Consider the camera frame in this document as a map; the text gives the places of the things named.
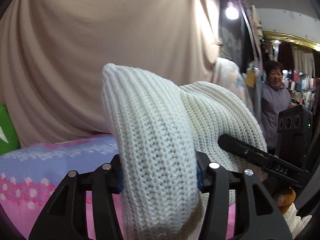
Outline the brown gloved right hand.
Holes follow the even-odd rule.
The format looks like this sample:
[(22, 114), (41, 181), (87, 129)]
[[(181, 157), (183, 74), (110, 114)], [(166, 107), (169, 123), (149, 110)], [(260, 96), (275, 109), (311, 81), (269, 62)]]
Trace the brown gloved right hand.
[(292, 188), (280, 189), (273, 195), (273, 200), (279, 207), (281, 214), (284, 215), (296, 198), (296, 193)]

